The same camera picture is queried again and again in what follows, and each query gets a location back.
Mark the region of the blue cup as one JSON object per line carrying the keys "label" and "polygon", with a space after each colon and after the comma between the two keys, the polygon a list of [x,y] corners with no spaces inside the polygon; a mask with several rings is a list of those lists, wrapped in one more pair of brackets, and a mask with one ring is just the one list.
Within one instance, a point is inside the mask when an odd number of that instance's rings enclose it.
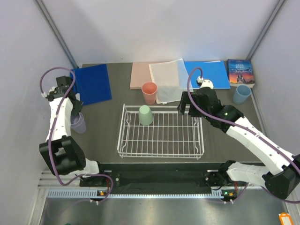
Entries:
{"label": "blue cup", "polygon": [[239,85],[235,90],[232,100],[235,104],[242,104],[251,95],[251,92],[252,91],[248,86]]}

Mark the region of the large purple cup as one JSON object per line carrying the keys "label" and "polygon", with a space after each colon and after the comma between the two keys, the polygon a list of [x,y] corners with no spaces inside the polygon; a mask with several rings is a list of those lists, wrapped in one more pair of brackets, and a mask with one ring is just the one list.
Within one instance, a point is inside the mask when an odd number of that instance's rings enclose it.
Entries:
{"label": "large purple cup", "polygon": [[80,120],[76,124],[71,125],[71,128],[76,133],[83,134],[86,132],[87,127],[82,113],[80,112],[79,115],[80,115]]}

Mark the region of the pink cup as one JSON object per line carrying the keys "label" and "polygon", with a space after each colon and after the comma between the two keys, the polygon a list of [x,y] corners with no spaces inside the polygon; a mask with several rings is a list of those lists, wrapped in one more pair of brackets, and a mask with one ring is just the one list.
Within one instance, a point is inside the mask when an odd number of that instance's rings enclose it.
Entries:
{"label": "pink cup", "polygon": [[157,90],[158,87],[153,82],[146,82],[142,85],[142,93],[147,104],[152,105],[155,103]]}

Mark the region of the green cup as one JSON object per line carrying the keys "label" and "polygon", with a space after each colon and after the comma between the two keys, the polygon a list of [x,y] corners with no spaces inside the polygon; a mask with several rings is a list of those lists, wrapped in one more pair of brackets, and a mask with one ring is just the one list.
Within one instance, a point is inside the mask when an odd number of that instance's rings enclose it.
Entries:
{"label": "green cup", "polygon": [[153,122],[153,114],[148,105],[142,105],[138,112],[139,122],[143,126],[148,126]]}

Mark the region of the small purple cup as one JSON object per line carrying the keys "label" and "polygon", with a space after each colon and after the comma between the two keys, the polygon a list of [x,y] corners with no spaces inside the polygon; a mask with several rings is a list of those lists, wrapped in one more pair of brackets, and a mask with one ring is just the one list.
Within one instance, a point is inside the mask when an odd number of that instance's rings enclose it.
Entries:
{"label": "small purple cup", "polygon": [[76,124],[80,120],[80,115],[71,117],[71,125]]}

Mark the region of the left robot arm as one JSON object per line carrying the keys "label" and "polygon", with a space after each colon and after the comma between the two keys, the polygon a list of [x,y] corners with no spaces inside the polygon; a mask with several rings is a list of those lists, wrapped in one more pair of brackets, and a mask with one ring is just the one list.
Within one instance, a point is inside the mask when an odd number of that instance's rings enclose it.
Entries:
{"label": "left robot arm", "polygon": [[96,186],[106,182],[106,174],[99,170],[97,161],[88,160],[81,147],[71,137],[71,130],[82,134],[86,124],[81,110],[83,102],[78,100],[73,90],[63,98],[72,83],[71,77],[56,78],[57,87],[50,89],[46,95],[51,109],[50,132],[45,143],[39,145],[39,152],[50,171],[54,173],[49,156],[48,144],[51,144],[52,157],[59,175],[84,174],[90,175],[90,180]]}

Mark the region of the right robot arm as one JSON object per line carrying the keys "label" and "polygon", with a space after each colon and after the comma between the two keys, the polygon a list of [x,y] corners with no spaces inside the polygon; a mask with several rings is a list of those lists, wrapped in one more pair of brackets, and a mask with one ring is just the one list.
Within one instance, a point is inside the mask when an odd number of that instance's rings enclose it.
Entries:
{"label": "right robot arm", "polygon": [[195,92],[183,91],[178,113],[203,117],[213,127],[240,142],[263,162],[262,166],[248,165],[228,160],[218,172],[208,175],[208,184],[228,186],[235,181],[251,183],[268,190],[275,197],[285,200],[300,183],[300,157],[283,150],[264,134],[233,105],[223,105],[216,92],[200,88]]}

